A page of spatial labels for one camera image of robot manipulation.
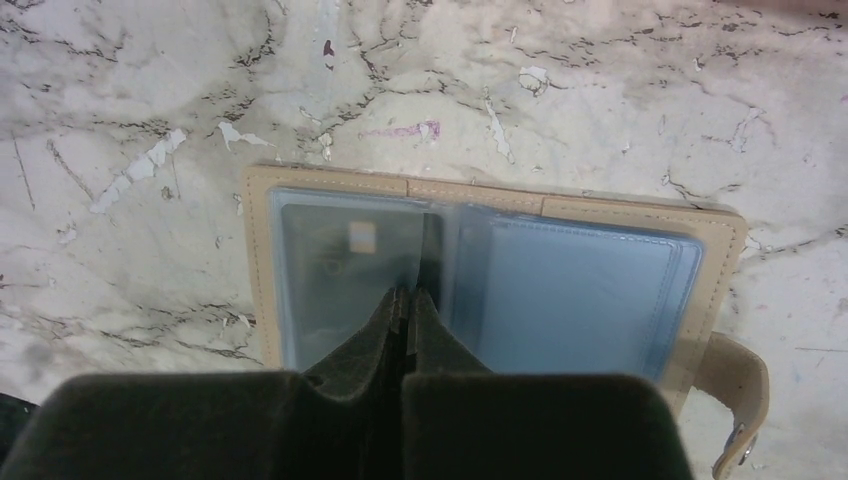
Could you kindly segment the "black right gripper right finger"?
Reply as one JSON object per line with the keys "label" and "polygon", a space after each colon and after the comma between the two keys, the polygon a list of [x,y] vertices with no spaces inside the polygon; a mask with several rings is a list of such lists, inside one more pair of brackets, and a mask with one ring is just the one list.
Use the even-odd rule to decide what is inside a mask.
{"label": "black right gripper right finger", "polygon": [[407,479],[688,479],[657,389],[627,375],[497,374],[442,324],[426,291],[402,383]]}

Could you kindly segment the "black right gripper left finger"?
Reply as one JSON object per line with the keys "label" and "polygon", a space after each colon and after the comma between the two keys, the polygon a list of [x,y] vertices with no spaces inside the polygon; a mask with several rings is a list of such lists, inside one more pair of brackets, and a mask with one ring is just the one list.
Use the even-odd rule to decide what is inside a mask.
{"label": "black right gripper left finger", "polygon": [[5,479],[399,479],[409,294],[303,373],[84,375],[38,407]]}

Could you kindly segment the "dark grey card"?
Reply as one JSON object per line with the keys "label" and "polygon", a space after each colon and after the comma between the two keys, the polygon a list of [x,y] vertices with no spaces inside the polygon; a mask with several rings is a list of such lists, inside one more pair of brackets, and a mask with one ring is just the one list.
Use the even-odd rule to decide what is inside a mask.
{"label": "dark grey card", "polygon": [[424,215],[290,203],[280,220],[283,358],[304,371],[360,330],[388,290],[415,285]]}

